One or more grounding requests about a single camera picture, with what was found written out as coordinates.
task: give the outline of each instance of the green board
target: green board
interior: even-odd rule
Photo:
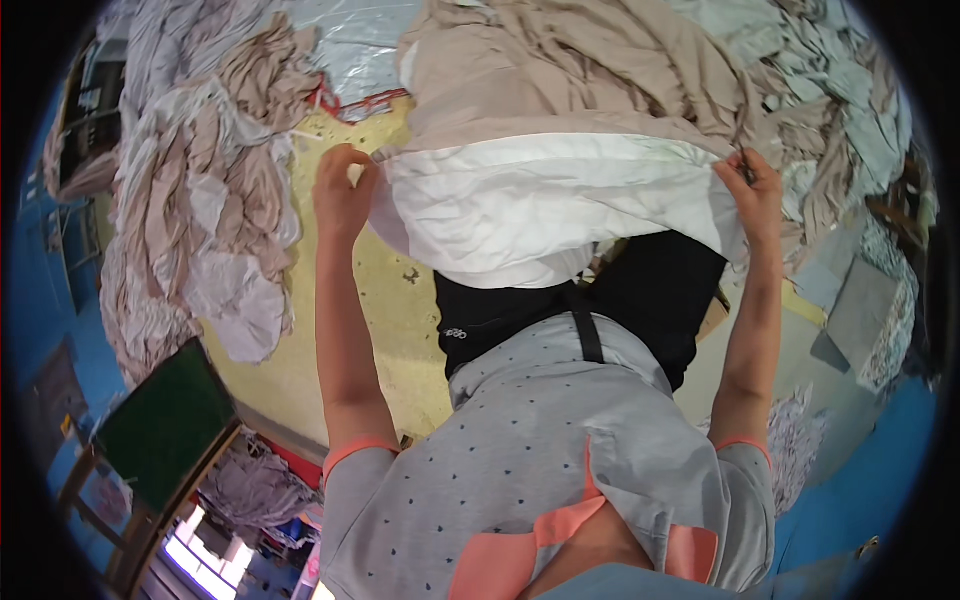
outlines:
[[[95,443],[136,496],[159,514],[234,414],[195,338],[130,394]]]

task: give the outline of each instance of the person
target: person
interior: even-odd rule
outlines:
[[[350,164],[365,167],[355,187]],[[751,149],[714,170],[751,257],[708,436],[672,394],[725,260],[666,231],[632,238],[586,291],[478,290],[435,274],[454,413],[400,452],[352,271],[379,169],[349,145],[324,156],[313,190],[330,440],[320,574],[334,596],[528,599],[610,563],[732,590],[764,577],[780,177]]]

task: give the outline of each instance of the hand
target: hand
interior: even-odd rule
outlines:
[[[356,187],[350,183],[351,164],[366,167]],[[313,208],[320,244],[332,244],[337,251],[352,252],[353,243],[370,216],[373,189],[380,169],[369,156],[340,144],[326,151],[313,184]]]
[[[750,247],[776,249],[780,246],[780,206],[783,202],[780,174],[770,168],[753,148],[747,148],[743,155],[735,153],[725,161],[715,162],[713,170],[736,200]],[[753,172],[753,185],[748,185],[738,171],[743,160]]]

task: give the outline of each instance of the red cloth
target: red cloth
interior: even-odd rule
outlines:
[[[269,446],[270,449],[276,453],[277,456],[285,460],[287,465],[290,465],[290,471],[302,479],[303,483],[310,486],[310,488],[313,490],[318,490],[320,488],[320,476],[324,474],[324,470],[319,465],[314,465],[310,461],[306,460],[305,458],[301,458],[280,444],[271,442],[259,434],[257,435],[264,444]]]

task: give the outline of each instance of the person's left hand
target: person's left hand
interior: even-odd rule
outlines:
[[[347,176],[351,164],[366,167],[356,187]],[[371,158],[350,144],[326,151],[313,184],[313,209],[320,244],[352,251],[370,216],[373,189],[379,176],[380,169]]]

